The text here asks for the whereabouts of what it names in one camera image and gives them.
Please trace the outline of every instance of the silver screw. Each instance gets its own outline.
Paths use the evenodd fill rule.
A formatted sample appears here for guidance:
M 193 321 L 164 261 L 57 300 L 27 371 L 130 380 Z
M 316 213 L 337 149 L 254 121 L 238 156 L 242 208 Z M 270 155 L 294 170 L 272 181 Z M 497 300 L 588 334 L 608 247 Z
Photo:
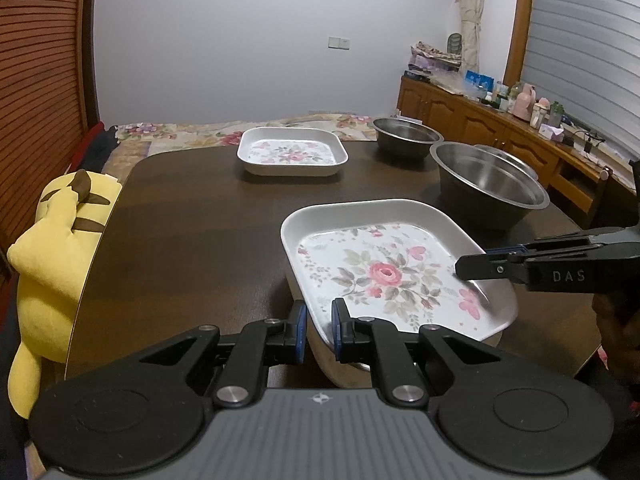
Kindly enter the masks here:
M 249 392 L 242 386 L 223 386 L 220 388 L 216 396 L 223 402 L 242 402 L 249 396 Z
M 419 386 L 414 386 L 413 384 L 396 386 L 391 393 L 396 399 L 404 400 L 404 402 L 415 402 L 424 396 L 423 389 Z

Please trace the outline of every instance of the hand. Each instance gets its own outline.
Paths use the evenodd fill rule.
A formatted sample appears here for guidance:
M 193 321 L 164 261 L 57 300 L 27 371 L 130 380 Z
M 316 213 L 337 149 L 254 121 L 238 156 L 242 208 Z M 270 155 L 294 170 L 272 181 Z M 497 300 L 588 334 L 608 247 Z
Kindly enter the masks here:
M 623 326 L 607 296 L 595 294 L 591 306 L 596 313 L 609 370 L 621 381 L 640 383 L 640 310 Z

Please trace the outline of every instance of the black circular disc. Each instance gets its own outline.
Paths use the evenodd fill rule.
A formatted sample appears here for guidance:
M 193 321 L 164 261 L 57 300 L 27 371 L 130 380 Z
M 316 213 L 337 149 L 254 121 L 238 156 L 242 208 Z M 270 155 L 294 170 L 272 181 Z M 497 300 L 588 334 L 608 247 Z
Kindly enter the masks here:
M 186 386 L 82 386 L 43 396 L 30 431 L 46 462 L 79 475 L 117 476 L 172 458 L 203 422 L 202 402 Z
M 457 376 L 438 407 L 442 431 L 462 452 L 525 475 L 560 474 L 602 452 L 613 422 L 595 391 L 557 374 L 497 365 Z

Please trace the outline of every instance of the stainless steel bowl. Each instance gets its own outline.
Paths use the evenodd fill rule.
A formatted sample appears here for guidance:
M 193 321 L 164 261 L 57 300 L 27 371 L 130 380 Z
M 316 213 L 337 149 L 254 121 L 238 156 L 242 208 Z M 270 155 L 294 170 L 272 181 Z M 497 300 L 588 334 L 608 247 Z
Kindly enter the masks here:
M 372 124 L 378 133 L 378 146 L 404 158 L 425 158 L 434 143 L 444 140 L 436 130 L 404 119 L 380 117 Z
M 459 142 L 431 147 L 440 168 L 442 199 L 470 222 L 511 229 L 533 209 L 549 205 L 537 180 L 500 156 Z
M 476 144 L 476 148 L 480 148 L 481 150 L 485 150 L 486 152 L 493 153 L 496 156 L 500 156 L 507 162 L 510 162 L 514 166 L 520 168 L 531 178 L 535 178 L 536 180 L 538 179 L 538 174 L 533 170 L 533 168 L 529 164 L 522 162 L 517 156 L 511 155 L 511 153 L 505 152 L 500 148 L 494 148 L 493 146 L 486 146 L 484 144 Z

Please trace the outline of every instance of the floral blanket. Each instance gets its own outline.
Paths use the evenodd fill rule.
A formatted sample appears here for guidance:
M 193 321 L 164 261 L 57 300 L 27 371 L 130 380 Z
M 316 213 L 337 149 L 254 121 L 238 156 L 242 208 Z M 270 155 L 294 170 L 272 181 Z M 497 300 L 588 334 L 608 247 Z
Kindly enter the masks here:
M 240 143 L 242 134 L 256 126 L 300 126 L 333 132 L 340 140 L 376 140 L 369 126 L 370 117 L 340 114 L 315 114 L 279 121 L 235 121 L 219 124 L 124 124 L 116 133 L 120 145 L 102 170 L 123 182 L 132 168 L 142 159 L 156 153 L 233 146 Z

